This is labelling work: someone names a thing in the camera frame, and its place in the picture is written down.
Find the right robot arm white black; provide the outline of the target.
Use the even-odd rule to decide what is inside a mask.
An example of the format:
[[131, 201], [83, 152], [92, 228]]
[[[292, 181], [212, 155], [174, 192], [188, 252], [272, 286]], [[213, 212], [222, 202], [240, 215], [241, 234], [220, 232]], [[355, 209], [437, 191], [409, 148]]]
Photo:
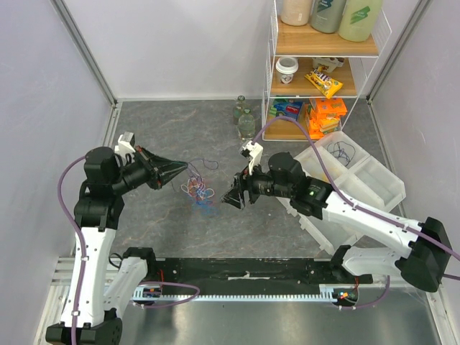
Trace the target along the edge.
[[243, 209], [260, 196], [286, 198], [300, 214], [320, 221], [344, 224], [387, 247], [352, 249], [342, 246], [339, 259], [329, 265], [336, 282], [353, 276], [399, 275], [413, 287], [434, 293], [453, 255], [451, 243], [441, 221], [428, 217], [424, 222], [400, 218], [360, 203], [335, 190], [332, 184], [307, 175], [301, 164], [288, 152], [280, 152], [268, 161], [269, 170], [250, 160], [234, 176], [231, 189], [222, 202]]

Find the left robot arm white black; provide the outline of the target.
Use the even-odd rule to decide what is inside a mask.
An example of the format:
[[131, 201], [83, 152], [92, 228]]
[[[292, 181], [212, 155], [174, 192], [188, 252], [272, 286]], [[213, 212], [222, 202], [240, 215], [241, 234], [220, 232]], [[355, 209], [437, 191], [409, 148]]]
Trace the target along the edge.
[[122, 318], [140, 282], [157, 276], [153, 249], [131, 247], [125, 251], [116, 277], [106, 284], [106, 270], [124, 194], [147, 185], [159, 190], [188, 168], [140, 146], [119, 154], [97, 147], [83, 158], [86, 179], [70, 213], [75, 229], [75, 259], [68, 299], [60, 321], [48, 326], [50, 344], [118, 344]]

